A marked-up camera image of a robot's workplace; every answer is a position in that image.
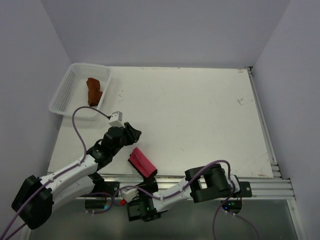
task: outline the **white wall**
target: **white wall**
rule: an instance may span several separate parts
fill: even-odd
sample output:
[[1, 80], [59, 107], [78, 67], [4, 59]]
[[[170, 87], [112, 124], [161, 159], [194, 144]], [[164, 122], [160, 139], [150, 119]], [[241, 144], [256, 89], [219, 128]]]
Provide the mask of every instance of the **white wall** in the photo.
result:
[[291, 0], [253, 68], [280, 170], [310, 240], [320, 238], [320, 1]]
[[71, 62], [39, 0], [0, 1], [0, 55], [2, 233], [23, 180], [46, 173], [61, 123], [48, 105]]
[[42, 0], [72, 62], [253, 66], [290, 0]]

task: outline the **gray floor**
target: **gray floor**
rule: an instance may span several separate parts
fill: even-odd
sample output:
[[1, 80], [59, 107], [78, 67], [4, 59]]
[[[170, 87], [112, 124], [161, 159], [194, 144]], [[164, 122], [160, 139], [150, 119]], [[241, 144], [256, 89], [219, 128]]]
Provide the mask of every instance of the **gray floor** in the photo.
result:
[[[151, 222], [128, 222], [126, 207], [86, 215], [83, 200], [60, 208], [30, 240], [212, 240], [212, 220], [218, 201], [187, 200]], [[240, 214], [253, 222], [261, 240], [296, 240], [285, 200], [246, 200]], [[255, 240], [249, 224], [221, 211], [216, 221], [219, 240]]]

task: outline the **brown object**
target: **brown object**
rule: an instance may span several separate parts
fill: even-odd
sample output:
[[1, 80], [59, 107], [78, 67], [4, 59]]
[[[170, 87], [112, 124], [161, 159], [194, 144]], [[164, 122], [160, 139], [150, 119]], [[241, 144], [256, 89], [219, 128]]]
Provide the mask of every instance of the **brown object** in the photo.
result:
[[97, 106], [102, 96], [102, 91], [100, 91], [100, 82], [97, 79], [89, 77], [88, 81], [86, 81], [86, 85], [88, 86], [89, 106]]

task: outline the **white table surface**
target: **white table surface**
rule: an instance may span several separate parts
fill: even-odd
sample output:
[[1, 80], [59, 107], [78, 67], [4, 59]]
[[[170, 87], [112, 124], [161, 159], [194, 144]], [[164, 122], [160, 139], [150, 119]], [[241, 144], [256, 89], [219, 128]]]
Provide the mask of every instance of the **white table surface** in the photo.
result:
[[[273, 177], [245, 69], [113, 67], [101, 110], [123, 112], [123, 122], [142, 135], [99, 173], [137, 174], [127, 160], [139, 147], [158, 175], [183, 176], [187, 169], [224, 159], [238, 177]], [[88, 148], [110, 127], [101, 115], [95, 121], [77, 119], [76, 126]], [[82, 154], [71, 118], [64, 117], [48, 172]]]

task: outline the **white plastic basket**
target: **white plastic basket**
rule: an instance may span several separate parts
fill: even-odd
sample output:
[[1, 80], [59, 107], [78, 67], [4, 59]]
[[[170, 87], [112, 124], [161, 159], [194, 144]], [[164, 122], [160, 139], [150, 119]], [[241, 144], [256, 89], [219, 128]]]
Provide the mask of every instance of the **white plastic basket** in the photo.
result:
[[[52, 113], [72, 116], [75, 109], [88, 105], [88, 78], [94, 78], [100, 82], [102, 96], [99, 104], [95, 107], [100, 109], [106, 95], [111, 79], [112, 69], [108, 66], [74, 63], [66, 71], [53, 99], [49, 105]], [[90, 119], [96, 116], [97, 112], [91, 109], [81, 109], [76, 113], [76, 118]]]

